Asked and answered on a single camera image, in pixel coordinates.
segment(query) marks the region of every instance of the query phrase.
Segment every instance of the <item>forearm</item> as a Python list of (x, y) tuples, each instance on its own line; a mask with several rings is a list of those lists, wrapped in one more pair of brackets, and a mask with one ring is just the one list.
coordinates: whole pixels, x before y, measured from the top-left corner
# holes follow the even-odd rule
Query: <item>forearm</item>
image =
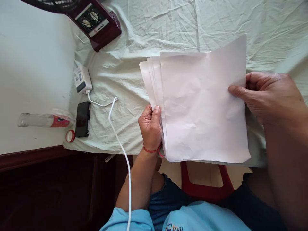
[[(158, 154), (156, 152), (148, 153), (142, 149), (135, 160), (131, 169), (132, 211), (147, 209), (149, 205), (157, 158)], [(128, 185), (127, 177), (116, 201), (116, 207), (125, 211), (128, 211)]]
[(291, 229), (308, 228), (308, 120), (265, 126), (268, 172), (277, 207)]

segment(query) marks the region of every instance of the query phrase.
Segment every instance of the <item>red bracelet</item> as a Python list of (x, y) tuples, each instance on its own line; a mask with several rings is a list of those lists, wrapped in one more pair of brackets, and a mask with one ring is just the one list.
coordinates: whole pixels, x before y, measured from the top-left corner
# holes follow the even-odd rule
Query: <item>red bracelet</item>
[(150, 151), (150, 150), (147, 150), (144, 146), (142, 147), (146, 152), (149, 152), (149, 153), (154, 153), (154, 152), (157, 152), (158, 151), (158, 153), (159, 153), (159, 155), (162, 157), (162, 158), (164, 158), (164, 156), (160, 153), (160, 148), (161, 148), (161, 145), (159, 146), (159, 148), (158, 149), (156, 149), (156, 150), (154, 150), (154, 151)]

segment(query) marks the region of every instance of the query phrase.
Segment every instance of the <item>white paper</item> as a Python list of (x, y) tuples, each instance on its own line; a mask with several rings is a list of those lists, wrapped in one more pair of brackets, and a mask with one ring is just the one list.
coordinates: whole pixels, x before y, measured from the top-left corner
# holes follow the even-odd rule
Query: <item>white paper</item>
[(161, 52), (148, 59), (148, 72), (142, 63), (151, 105), (162, 107), (168, 161), (250, 158), (244, 102), (227, 90), (232, 84), (245, 86), (246, 35), (210, 53)]

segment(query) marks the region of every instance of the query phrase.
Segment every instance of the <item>blue sleeve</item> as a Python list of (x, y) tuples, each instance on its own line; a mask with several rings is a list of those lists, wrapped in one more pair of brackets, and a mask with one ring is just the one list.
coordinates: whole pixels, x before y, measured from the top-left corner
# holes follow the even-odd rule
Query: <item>blue sleeve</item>
[[(120, 208), (114, 208), (109, 221), (100, 229), (100, 231), (126, 230), (127, 222), (128, 212), (125, 212)], [(132, 211), (130, 230), (154, 231), (150, 213), (147, 210)]]

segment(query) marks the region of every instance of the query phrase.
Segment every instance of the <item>hand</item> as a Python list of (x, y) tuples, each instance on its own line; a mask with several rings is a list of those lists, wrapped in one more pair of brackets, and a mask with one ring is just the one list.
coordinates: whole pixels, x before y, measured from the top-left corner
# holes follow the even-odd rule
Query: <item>hand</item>
[(246, 88), (230, 86), (228, 91), (241, 98), (262, 125), (308, 118), (308, 107), (287, 74), (251, 72), (246, 75)]
[(152, 111), (151, 105), (148, 105), (138, 119), (143, 145), (149, 151), (158, 149), (161, 144), (160, 114), (160, 106), (156, 106)]

